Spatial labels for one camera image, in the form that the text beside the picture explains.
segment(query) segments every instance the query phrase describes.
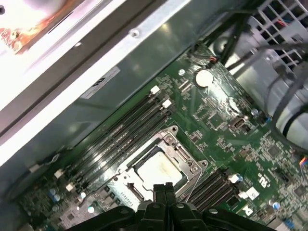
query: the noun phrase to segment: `motherboard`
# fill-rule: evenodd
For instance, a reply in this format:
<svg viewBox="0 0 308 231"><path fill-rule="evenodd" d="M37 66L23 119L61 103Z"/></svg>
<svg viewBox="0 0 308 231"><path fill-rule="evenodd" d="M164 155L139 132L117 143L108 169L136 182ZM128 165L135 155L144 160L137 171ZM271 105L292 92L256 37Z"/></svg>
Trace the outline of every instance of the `motherboard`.
<svg viewBox="0 0 308 231"><path fill-rule="evenodd" d="M201 47L198 52L211 55ZM171 63L17 201L35 230L61 231L172 182L179 201L217 206L272 228L308 229L294 150L215 59Z"/></svg>

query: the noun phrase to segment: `ram slot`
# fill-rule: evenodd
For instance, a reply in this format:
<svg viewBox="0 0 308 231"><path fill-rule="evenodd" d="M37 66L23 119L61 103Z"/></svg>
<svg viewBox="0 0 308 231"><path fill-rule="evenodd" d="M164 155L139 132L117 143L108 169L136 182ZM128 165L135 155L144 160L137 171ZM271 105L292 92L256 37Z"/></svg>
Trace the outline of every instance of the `ram slot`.
<svg viewBox="0 0 308 231"><path fill-rule="evenodd" d="M218 206L221 203L229 200L231 197L234 196L234 192L232 188L222 188L221 191L215 195L211 200L205 200L202 204L197 206L197 210L199 212L203 212L203 210L212 207L212 206Z"/></svg>
<svg viewBox="0 0 308 231"><path fill-rule="evenodd" d="M87 157L82 160L78 165L73 167L74 170L71 170L70 174L75 175L80 171L81 168L83 168L86 164L89 164L93 159L98 157L101 154L101 150L104 150L109 144L111 144L114 140L118 139L119 137L123 136L123 134L127 131L127 129L131 128L135 123L136 119L140 117L147 116L157 105L154 103L146 104L146 106L143 105L142 111L137 110L138 113L135 115L135 117L132 120L127 120L123 125L120 125L121 127L117 126L115 128L114 134L113 132L110 132L109 137L107 139L104 139L97 145L94 149L91 151L91 155L87 155Z"/></svg>
<svg viewBox="0 0 308 231"><path fill-rule="evenodd" d="M135 145L140 142L145 135L152 134L155 132L157 127L161 125L166 119L167 116L170 115L169 113L167 115L164 115L163 117L160 117L159 119L156 119L155 121L152 121L152 124L149 128L145 129L143 133L139 134L138 136L135 136L132 138L131 142L129 143L128 147L126 147L125 150L119 152L117 155L115 155L110 162L108 162L104 167L99 169L95 174L93 174L89 179L87 179L82 185L79 186L78 191L82 191L85 188L87 188L88 185L95 182L107 169L109 169L111 166L113 166L115 163L119 161L119 159L122 157L123 153L129 153L130 150L135 148Z"/></svg>
<svg viewBox="0 0 308 231"><path fill-rule="evenodd" d="M125 116L121 117L116 123L114 123L111 127L109 127L106 132L104 132L101 136L99 136L92 144L91 147L83 151L80 158L76 158L73 162L70 163L69 166L77 165L81 163L84 160L84 155L88 156L88 154L95 152L93 149L100 146L103 139L108 137L112 131L116 130L117 127L121 126L121 124L126 123L128 120L130 120L134 114L137 113L139 109L141 109L145 104L147 104L149 101L151 101L150 96L145 96L141 101L139 101L134 107L132 107Z"/></svg>
<svg viewBox="0 0 308 231"><path fill-rule="evenodd" d="M99 165L101 165L104 161L106 161L106 159L108 159L115 151L115 149L120 149L121 146L130 139L132 134L138 132L138 130L140 129L143 129L144 126L147 123L149 123L149 121L159 112L160 112L159 108L155 108L154 111L150 111L146 116L142 118L141 123L140 121L135 121L135 123L131 124L127 130L123 131L122 137L120 137L116 142L110 143L106 149L102 147L102 149L105 149L102 157L98 161L92 163L90 166L87 166L86 172L81 172L80 174L81 176L79 178L85 178L89 173L91 173Z"/></svg>
<svg viewBox="0 0 308 231"><path fill-rule="evenodd" d="M211 197L215 196L216 193L219 192L220 189L222 189L224 186L227 185L227 182L223 181L216 181L210 188L207 190L204 190L202 194L200 194L198 197L191 200L191 203L195 206L202 203L204 200L210 200Z"/></svg>
<svg viewBox="0 0 308 231"><path fill-rule="evenodd" d="M204 182L202 182L199 186L197 186L197 188L194 189L194 191L192 192L189 198L189 202L192 203L192 201L196 200L199 196L203 194L203 192L211 188L212 185L215 184L220 179L221 179L221 175L218 171L213 173Z"/></svg>

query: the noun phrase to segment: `label sticker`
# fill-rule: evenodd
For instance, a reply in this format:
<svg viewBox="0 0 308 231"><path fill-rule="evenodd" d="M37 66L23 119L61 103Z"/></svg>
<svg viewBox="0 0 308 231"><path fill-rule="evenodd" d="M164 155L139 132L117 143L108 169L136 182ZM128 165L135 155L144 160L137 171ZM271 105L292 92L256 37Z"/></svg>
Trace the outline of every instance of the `label sticker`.
<svg viewBox="0 0 308 231"><path fill-rule="evenodd" d="M94 83L85 93L83 93L80 98L88 100L119 72L120 69L117 66L111 68L103 77L97 80L96 83Z"/></svg>

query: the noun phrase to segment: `cpu socket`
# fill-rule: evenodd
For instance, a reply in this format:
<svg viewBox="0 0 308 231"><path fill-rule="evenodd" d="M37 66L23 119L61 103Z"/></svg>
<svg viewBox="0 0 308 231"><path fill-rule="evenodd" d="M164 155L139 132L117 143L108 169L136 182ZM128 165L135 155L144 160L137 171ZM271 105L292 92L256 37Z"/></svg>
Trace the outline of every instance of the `cpu socket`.
<svg viewBox="0 0 308 231"><path fill-rule="evenodd" d="M194 186L207 167L197 162L176 138L177 126L161 130L117 169L123 183L140 200L153 200L153 185L172 182L176 196Z"/></svg>

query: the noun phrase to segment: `metal grille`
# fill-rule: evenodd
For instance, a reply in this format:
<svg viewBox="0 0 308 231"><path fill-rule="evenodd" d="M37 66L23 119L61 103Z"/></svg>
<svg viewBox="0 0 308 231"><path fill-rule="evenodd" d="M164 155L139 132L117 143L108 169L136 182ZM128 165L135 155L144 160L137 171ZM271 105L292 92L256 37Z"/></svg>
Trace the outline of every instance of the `metal grille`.
<svg viewBox="0 0 308 231"><path fill-rule="evenodd" d="M308 11L305 0L267 0L255 15L256 26L268 44L299 42L308 40ZM305 52L298 50L276 51L291 70L301 62Z"/></svg>

